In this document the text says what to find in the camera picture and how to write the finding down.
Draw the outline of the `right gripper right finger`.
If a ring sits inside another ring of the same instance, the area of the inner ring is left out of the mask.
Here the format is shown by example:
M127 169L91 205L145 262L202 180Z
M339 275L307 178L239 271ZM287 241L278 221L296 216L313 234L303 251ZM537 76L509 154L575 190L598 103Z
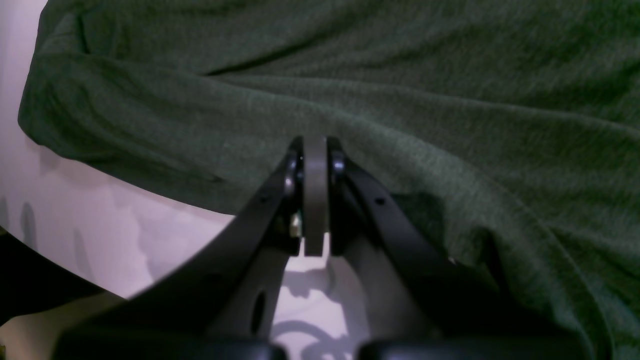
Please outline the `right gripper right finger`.
M330 251L365 295L357 360L586 360L578 335L452 263L338 139L316 141Z

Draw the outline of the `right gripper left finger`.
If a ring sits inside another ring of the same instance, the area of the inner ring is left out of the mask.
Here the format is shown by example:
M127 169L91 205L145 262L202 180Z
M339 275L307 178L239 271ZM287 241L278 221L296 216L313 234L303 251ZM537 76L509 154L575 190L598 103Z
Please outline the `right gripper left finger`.
M307 142L215 239L146 291L65 331L55 360L285 360L270 328L302 201Z

